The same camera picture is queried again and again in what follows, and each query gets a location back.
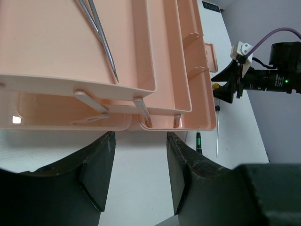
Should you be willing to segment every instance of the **white bracket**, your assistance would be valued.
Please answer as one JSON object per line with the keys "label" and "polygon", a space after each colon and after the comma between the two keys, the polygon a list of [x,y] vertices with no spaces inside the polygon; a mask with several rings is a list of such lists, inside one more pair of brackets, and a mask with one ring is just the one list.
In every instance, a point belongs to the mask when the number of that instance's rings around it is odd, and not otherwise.
{"label": "white bracket", "polygon": [[145,123],[147,127],[152,127],[151,123],[151,115],[149,113],[149,110],[147,109],[145,102],[142,97],[135,97],[133,100],[136,107],[139,109],[140,113],[143,115],[145,119]]}
{"label": "white bracket", "polygon": [[180,119],[181,119],[181,115],[180,114],[174,115],[174,129],[180,127]]}
{"label": "white bracket", "polygon": [[[236,43],[233,47],[232,47],[232,51],[231,51],[231,58],[233,60],[236,60],[236,58],[238,57],[238,55],[240,56],[245,56],[251,49],[253,48],[253,46],[251,46],[248,43],[243,43],[241,41],[239,41],[238,43]],[[252,64],[252,58],[253,58],[253,54],[251,54],[247,60],[246,63],[243,66],[243,74],[242,77],[244,77],[244,75],[246,74],[246,72],[249,70],[251,64]]]}
{"label": "white bracket", "polygon": [[91,97],[88,93],[82,90],[76,90],[74,92],[74,96],[80,100],[81,102],[84,102],[86,105],[92,107],[94,110],[102,113],[109,113],[109,110],[105,108],[101,103],[94,100],[93,97]]}
{"label": "white bracket", "polygon": [[101,103],[96,101],[92,96],[90,96],[88,93],[86,93],[83,90],[76,90],[74,91],[74,96],[80,100],[81,102],[85,103],[86,105],[92,107],[94,110],[100,112],[100,115],[97,116],[90,116],[86,117],[82,120],[78,121],[72,121],[71,124],[79,124],[79,123],[88,123],[88,122],[93,122],[101,119],[108,119],[110,117],[109,115],[109,110],[104,107]]}

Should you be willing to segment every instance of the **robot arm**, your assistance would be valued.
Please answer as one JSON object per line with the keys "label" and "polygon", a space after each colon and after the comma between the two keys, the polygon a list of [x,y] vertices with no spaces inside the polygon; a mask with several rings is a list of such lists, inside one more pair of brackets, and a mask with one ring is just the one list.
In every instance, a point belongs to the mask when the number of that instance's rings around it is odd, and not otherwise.
{"label": "robot arm", "polygon": [[301,93],[301,42],[273,44],[269,60],[273,70],[255,70],[250,67],[253,55],[247,54],[251,48],[242,42],[232,48],[233,61],[211,79],[213,82],[227,82],[213,91],[214,97],[232,103],[233,95],[237,92],[237,98],[240,98],[244,89],[286,93],[292,93],[294,89]]}

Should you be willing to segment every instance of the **white table surface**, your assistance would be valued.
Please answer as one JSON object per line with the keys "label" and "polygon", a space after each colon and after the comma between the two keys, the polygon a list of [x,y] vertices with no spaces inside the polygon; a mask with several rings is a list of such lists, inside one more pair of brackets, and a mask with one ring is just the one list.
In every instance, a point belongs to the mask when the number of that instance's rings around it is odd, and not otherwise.
{"label": "white table surface", "polygon": [[[220,71],[230,59],[230,40],[220,13],[199,1],[205,41],[213,43]],[[57,161],[90,144],[103,132],[0,130],[0,167],[22,172]],[[187,134],[195,148],[195,132]],[[165,132],[118,132],[101,226],[153,226],[173,215]],[[219,154],[216,130],[202,132],[203,154],[229,168],[268,162],[247,93],[232,105],[221,102]]]}

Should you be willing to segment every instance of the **needle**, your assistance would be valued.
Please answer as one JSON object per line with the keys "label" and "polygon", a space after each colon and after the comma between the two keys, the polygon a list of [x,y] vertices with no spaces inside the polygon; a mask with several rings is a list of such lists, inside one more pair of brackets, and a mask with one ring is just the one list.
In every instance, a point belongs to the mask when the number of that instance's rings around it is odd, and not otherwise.
{"label": "needle", "polygon": [[218,136],[220,130],[220,111],[217,112],[217,135],[216,135],[216,157],[218,155]]}
{"label": "needle", "polygon": [[115,64],[114,64],[114,60],[113,60],[113,57],[112,57],[112,53],[110,51],[110,48],[109,48],[109,44],[107,42],[107,39],[104,35],[104,31],[103,31],[103,27],[100,23],[100,20],[99,20],[99,17],[98,17],[98,14],[97,14],[97,11],[96,11],[96,8],[95,8],[95,5],[93,3],[93,0],[89,0],[89,5],[90,5],[90,8],[91,8],[91,11],[92,11],[92,14],[93,14],[93,17],[95,19],[92,18],[86,4],[84,3],[83,0],[79,0],[82,8],[84,9],[87,17],[88,17],[88,20],[89,22],[91,23],[94,31],[96,32],[97,34],[97,37],[102,41],[103,43],[103,46],[104,46],[104,50],[108,56],[108,59],[109,59],[109,62],[111,64],[111,67],[112,67],[112,70],[114,72],[114,75],[115,75],[115,78],[117,80],[117,82],[119,82],[119,79],[118,79],[118,76],[117,76],[117,72],[116,72],[116,67],[115,67]]}

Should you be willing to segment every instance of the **stacked plastic trays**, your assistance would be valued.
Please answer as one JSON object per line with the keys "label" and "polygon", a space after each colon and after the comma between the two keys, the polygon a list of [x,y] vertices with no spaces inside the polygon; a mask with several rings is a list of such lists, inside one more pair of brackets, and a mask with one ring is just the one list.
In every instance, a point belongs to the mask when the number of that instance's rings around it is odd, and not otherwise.
{"label": "stacked plastic trays", "polygon": [[95,0],[119,83],[78,1],[0,1],[0,127],[216,126],[197,0]]}

